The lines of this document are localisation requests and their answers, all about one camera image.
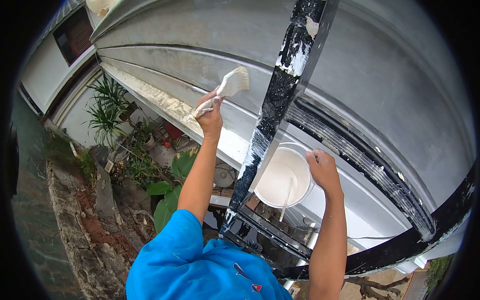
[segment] black ladder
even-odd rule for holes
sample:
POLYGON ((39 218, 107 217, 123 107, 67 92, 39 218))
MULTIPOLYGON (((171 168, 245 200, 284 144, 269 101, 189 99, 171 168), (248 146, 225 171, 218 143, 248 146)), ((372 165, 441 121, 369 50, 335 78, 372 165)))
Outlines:
MULTIPOLYGON (((441 236, 461 220, 463 213, 468 213, 472 193, 466 191, 473 184, 474 170, 431 215, 408 179, 395 171, 398 168, 388 157, 376 151, 374 144, 355 128, 345 126, 340 116, 304 94, 325 45, 338 2, 296 1, 219 238, 227 238, 261 256, 229 231, 235 219, 240 219, 299 259, 310 260, 311 249, 245 206, 252 196, 250 186, 258 182, 290 123, 319 142, 325 141, 334 147, 340 158, 362 172, 412 224, 411 229, 396 238, 349 256, 345 274, 353 276, 395 266, 438 243, 441 236), (461 205, 455 204, 460 198, 461 205), (458 214, 448 213, 452 205, 458 214), (442 216, 441 224, 434 221, 435 216, 442 216)), ((276 262, 267 262, 277 278, 308 280, 307 265, 285 268, 276 262)))

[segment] flower pot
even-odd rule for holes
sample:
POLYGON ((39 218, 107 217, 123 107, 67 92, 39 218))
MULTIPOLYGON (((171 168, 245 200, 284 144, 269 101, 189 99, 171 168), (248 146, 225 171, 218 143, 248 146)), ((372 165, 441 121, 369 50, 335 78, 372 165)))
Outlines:
POLYGON ((144 148, 145 148, 146 151, 152 149, 156 145, 155 139, 153 138, 153 135, 151 133, 149 133, 148 136, 150 137, 150 139, 148 140, 148 142, 146 142, 144 144, 144 148))

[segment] wooden window shutter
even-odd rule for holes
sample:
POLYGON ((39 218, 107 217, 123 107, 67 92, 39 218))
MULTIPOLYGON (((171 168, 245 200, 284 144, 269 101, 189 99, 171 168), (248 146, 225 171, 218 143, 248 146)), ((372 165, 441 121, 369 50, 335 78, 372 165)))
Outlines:
POLYGON ((75 23, 72 24, 70 30, 67 33, 67 38, 75 55, 78 57, 84 53, 91 45, 90 36, 93 29, 88 21, 88 17, 78 18, 75 23))

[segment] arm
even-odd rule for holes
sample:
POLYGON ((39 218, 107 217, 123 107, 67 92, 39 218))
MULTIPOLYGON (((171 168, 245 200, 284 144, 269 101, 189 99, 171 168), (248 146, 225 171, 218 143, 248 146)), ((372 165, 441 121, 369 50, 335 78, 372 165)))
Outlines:
MULTIPOLYGON (((197 107, 216 96, 215 91, 206 94, 198 101, 197 107)), ((220 139, 223 120, 220 116, 220 101, 213 102, 213 111, 197 118, 204 131, 204 141, 197 158, 180 192, 177 209, 186 209, 203 223, 212 195, 213 176, 215 171, 216 147, 220 139)))
POLYGON ((325 213, 310 258, 308 299, 338 299, 347 263, 344 195, 335 159, 320 149, 305 156, 313 180, 325 192, 325 213))

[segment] white wall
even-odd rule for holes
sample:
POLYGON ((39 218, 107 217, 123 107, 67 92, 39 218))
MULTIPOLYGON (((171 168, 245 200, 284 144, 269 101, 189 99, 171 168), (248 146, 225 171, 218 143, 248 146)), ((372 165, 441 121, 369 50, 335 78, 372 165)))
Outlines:
MULTIPOLYGON (((73 106, 65 120, 59 126, 61 128, 66 128, 67 134, 85 147, 90 147, 96 144, 94 140, 96 129, 88 129, 88 121, 91 120, 91 116, 86 111, 88 109, 88 106, 93 103, 93 99, 91 99, 92 96, 93 91, 91 89, 87 89, 87 91, 85 91, 78 98, 75 106, 73 106)), ((158 115, 153 110, 151 110, 141 101, 135 101, 136 98, 131 94, 126 94, 125 98, 131 102, 136 102, 136 104, 143 109, 145 115, 152 120, 155 120, 158 117, 158 115)), ((140 118, 140 120, 143 120, 143 118, 145 118, 145 115, 142 113, 142 111, 137 109, 132 114, 131 119, 133 122, 136 122, 138 118, 140 118)), ((132 128, 128 123, 124 123, 120 127, 127 133, 132 132, 132 128)))
POLYGON ((22 83, 43 113, 68 79, 94 53, 95 47, 91 46, 68 66, 52 33, 42 41, 25 67, 22 83))

